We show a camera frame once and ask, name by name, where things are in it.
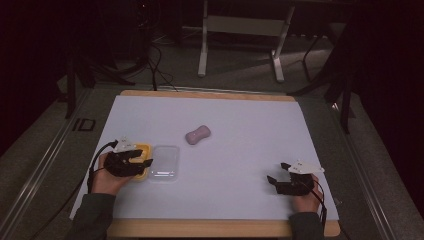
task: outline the sleeve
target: sleeve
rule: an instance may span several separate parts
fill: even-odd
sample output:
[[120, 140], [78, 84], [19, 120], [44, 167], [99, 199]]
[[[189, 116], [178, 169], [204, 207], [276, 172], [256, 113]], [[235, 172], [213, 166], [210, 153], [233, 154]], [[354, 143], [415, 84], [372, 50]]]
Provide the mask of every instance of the sleeve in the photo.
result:
[[106, 239], [106, 231], [113, 220], [115, 198], [100, 193], [84, 195], [65, 240]]
[[313, 212], [296, 213], [289, 217], [294, 240], [323, 240], [322, 228], [318, 214]]

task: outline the cable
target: cable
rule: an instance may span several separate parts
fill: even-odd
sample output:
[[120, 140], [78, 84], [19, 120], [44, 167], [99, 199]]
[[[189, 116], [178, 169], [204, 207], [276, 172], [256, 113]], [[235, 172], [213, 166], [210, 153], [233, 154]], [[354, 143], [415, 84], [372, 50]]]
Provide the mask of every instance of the cable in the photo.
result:
[[91, 160], [91, 166], [88, 171], [88, 179], [87, 179], [87, 189], [88, 193], [91, 193], [91, 189], [93, 187], [93, 178], [94, 178], [94, 165], [96, 164], [96, 159], [100, 156], [100, 154], [105, 150], [107, 147], [115, 148], [115, 146], [118, 144], [118, 140], [115, 140], [113, 142], [109, 142], [106, 145], [104, 145], [102, 148], [97, 151], [96, 155], [94, 156], [93, 160]]
[[348, 240], [352, 240], [352, 239], [350, 238], [349, 234], [347, 234], [346, 230], [344, 229], [344, 227], [343, 227], [343, 225], [341, 224], [341, 222], [340, 222], [340, 221], [339, 221], [339, 226], [340, 226], [340, 230], [341, 230], [341, 231], [342, 231], [342, 233], [345, 235], [345, 237], [346, 237]]
[[325, 223], [327, 221], [327, 208], [325, 207], [324, 204], [324, 190], [321, 186], [321, 184], [319, 184], [318, 181], [313, 180], [321, 189], [321, 193], [322, 193], [322, 199], [318, 196], [318, 194], [314, 191], [314, 189], [310, 189], [305, 183], [300, 182], [303, 186], [305, 186], [307, 189], [309, 189], [309, 191], [316, 197], [316, 199], [318, 199], [318, 201], [321, 203], [321, 213], [320, 213], [320, 219], [321, 219], [321, 224], [322, 224], [322, 228], [325, 229]]
[[46, 228], [48, 225], [50, 225], [50, 223], [59, 215], [59, 213], [66, 207], [66, 205], [69, 203], [69, 201], [72, 199], [72, 197], [75, 195], [75, 193], [77, 192], [77, 190], [79, 189], [79, 187], [81, 187], [82, 183], [84, 181], [84, 178], [82, 178], [80, 180], [80, 182], [78, 183], [78, 185], [74, 188], [74, 190], [71, 192], [71, 194], [68, 196], [68, 198], [66, 199], [65, 203], [62, 204], [62, 206], [59, 208], [59, 210], [57, 210], [51, 217], [49, 220], [47, 220], [47, 222], [36, 232], [34, 233], [34, 235], [31, 236], [30, 240], [34, 240], [36, 239]]
[[[199, 30], [195, 30], [194, 32], [192, 32], [192, 33], [188, 33], [187, 35], [185, 35], [185, 36], [182, 36], [181, 37], [181, 40], [183, 40], [183, 39], [187, 39], [187, 38], [189, 38], [189, 37], [191, 37], [191, 36], [194, 36], [194, 35], [196, 35], [197, 33], [200, 33], [202, 30], [201, 29], [199, 29]], [[161, 40], [161, 39], [163, 39], [163, 38], [166, 38], [166, 37], [168, 37], [168, 35], [162, 35], [161, 37], [158, 37], [158, 38], [156, 38], [155, 40], [153, 40], [152, 41], [152, 43], [155, 43], [155, 44], [159, 44], [159, 45], [171, 45], [171, 44], [175, 44], [176, 42], [175, 41], [173, 41], [173, 40], [169, 40], [168, 39], [168, 42], [161, 42], [161, 41], [159, 41], [159, 40]]]
[[96, 172], [98, 172], [98, 171], [100, 171], [100, 170], [103, 170], [103, 169], [106, 169], [106, 168], [104, 168], [104, 167], [98, 168], [96, 171], [93, 172], [93, 174], [96, 173]]
[[[169, 74], [169, 73], [164, 73], [164, 72], [162, 72], [162, 71], [159, 70], [159, 63], [160, 63], [160, 61], [162, 59], [162, 51], [160, 50], [160, 48], [158, 48], [157, 46], [155, 46], [153, 44], [151, 46], [153, 48], [155, 48], [158, 51], [158, 53], [159, 53], [159, 58], [158, 58], [156, 64], [155, 64], [155, 62], [152, 59], [149, 59], [149, 66], [150, 66], [150, 70], [152, 71], [153, 90], [154, 91], [157, 91], [156, 72], [158, 72], [161, 75], [161, 77], [164, 79], [164, 81], [166, 82], [165, 85], [170, 85], [175, 91], [178, 92], [177, 88], [173, 84], [171, 84], [171, 81], [174, 80], [174, 77], [171, 74]], [[168, 79], [166, 79], [166, 77], [163, 76], [164, 74], [171, 76], [171, 78], [172, 78], [171, 81], [169, 81]]]

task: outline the clear plastic container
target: clear plastic container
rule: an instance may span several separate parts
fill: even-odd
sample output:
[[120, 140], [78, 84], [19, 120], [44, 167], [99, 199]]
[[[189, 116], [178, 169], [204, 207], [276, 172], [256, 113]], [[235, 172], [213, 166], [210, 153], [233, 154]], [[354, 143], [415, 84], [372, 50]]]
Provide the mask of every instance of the clear plastic container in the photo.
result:
[[178, 177], [180, 149], [177, 146], [156, 146], [149, 180], [152, 182], [174, 182]]

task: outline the metal frame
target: metal frame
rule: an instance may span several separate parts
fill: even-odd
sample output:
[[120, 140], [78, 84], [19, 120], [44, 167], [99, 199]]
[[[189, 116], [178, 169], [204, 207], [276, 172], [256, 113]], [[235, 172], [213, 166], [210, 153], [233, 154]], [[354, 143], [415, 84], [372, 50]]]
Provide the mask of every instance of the metal frame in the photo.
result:
[[281, 67], [280, 55], [287, 37], [295, 7], [291, 6], [284, 21], [268, 19], [250, 19], [237, 17], [223, 17], [208, 15], [208, 1], [203, 1], [203, 26], [202, 26], [202, 49], [200, 51], [198, 76], [206, 76], [206, 65], [208, 58], [208, 31], [227, 32], [239, 34], [255, 34], [262, 36], [279, 37], [276, 50], [271, 52], [277, 82], [284, 81], [283, 69]]

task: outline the black cable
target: black cable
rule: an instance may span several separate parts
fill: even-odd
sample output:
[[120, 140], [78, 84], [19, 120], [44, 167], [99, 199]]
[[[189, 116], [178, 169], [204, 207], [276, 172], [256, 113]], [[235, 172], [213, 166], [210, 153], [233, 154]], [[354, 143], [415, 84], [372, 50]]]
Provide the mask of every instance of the black cable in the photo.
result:
[[[164, 85], [164, 86], [166, 86], [166, 85], [169, 85], [169, 86], [171, 86], [176, 92], [178, 92], [178, 89], [171, 83], [173, 80], [174, 80], [174, 76], [172, 76], [171, 74], [169, 74], [169, 73], [165, 73], [165, 72], [162, 72], [162, 71], [159, 71], [159, 69], [158, 69], [158, 73], [160, 74], [160, 76], [163, 78], [163, 80], [166, 82], [166, 83], [164, 83], [164, 84], [162, 84], [162, 85]], [[163, 75], [168, 75], [168, 76], [170, 76], [171, 77], [171, 80], [168, 80], [168, 79], [166, 79], [165, 78], [165, 76], [163, 76]]]
[[321, 186], [321, 184], [319, 184], [318, 181], [313, 180], [314, 182], [316, 182], [318, 184], [318, 186], [321, 189], [322, 192], [322, 199], [318, 196], [318, 194], [314, 191], [314, 189], [310, 189], [305, 183], [300, 182], [303, 186], [305, 186], [307, 189], [309, 189], [309, 191], [316, 197], [316, 199], [318, 199], [318, 201], [321, 203], [321, 214], [320, 214], [320, 219], [321, 219], [321, 224], [322, 224], [322, 228], [325, 229], [325, 223], [327, 221], [327, 208], [325, 207], [324, 204], [324, 190]]
[[153, 68], [153, 67], [152, 67], [152, 64], [150, 63], [150, 60], [148, 61], [148, 64], [149, 64], [149, 66], [150, 66], [150, 70], [152, 71], [152, 85], [153, 85], [153, 91], [157, 91], [157, 90], [158, 90], [158, 87], [157, 87], [157, 85], [156, 85], [156, 77], [155, 77], [155, 75], [156, 75], [156, 67], [157, 67], [157, 65], [155, 66], [155, 68]]
[[340, 230], [341, 230], [341, 231], [342, 231], [342, 233], [345, 235], [345, 237], [346, 237], [348, 240], [352, 240], [352, 239], [350, 238], [349, 234], [347, 234], [346, 229], [344, 229], [343, 225], [340, 223], [340, 221], [339, 221], [339, 226], [340, 226]]
[[80, 182], [78, 183], [78, 185], [74, 188], [74, 190], [71, 192], [71, 194], [69, 195], [69, 197], [66, 199], [65, 203], [62, 204], [62, 206], [59, 208], [59, 210], [57, 210], [50, 217], [50, 219], [47, 220], [47, 222], [36, 233], [34, 233], [34, 235], [32, 235], [32, 237], [30, 238], [30, 240], [36, 239], [38, 237], [38, 235], [40, 235], [47, 228], [47, 226], [59, 215], [59, 213], [66, 207], [66, 205], [69, 203], [69, 201], [75, 195], [76, 191], [81, 187], [83, 181], [84, 181], [84, 178], [82, 178], [80, 180]]
[[93, 187], [93, 178], [94, 178], [94, 165], [96, 164], [96, 159], [100, 156], [100, 154], [105, 150], [107, 147], [115, 148], [116, 144], [118, 144], [118, 140], [115, 140], [114, 142], [109, 142], [103, 147], [97, 151], [96, 155], [94, 156], [93, 160], [91, 160], [91, 166], [88, 171], [88, 179], [87, 179], [87, 189], [88, 193], [91, 193], [91, 188]]
[[102, 168], [98, 168], [96, 171], [94, 171], [93, 173], [96, 173], [96, 172], [98, 172], [98, 171], [100, 171], [100, 170], [103, 170], [103, 169], [106, 169], [105, 167], [102, 167]]
[[154, 44], [151, 44], [150, 46], [152, 46], [154, 49], [156, 49], [159, 53], [159, 59], [156, 63], [156, 67], [159, 66], [160, 61], [162, 60], [162, 51], [160, 50], [160, 48], [158, 48], [157, 46], [155, 46]]

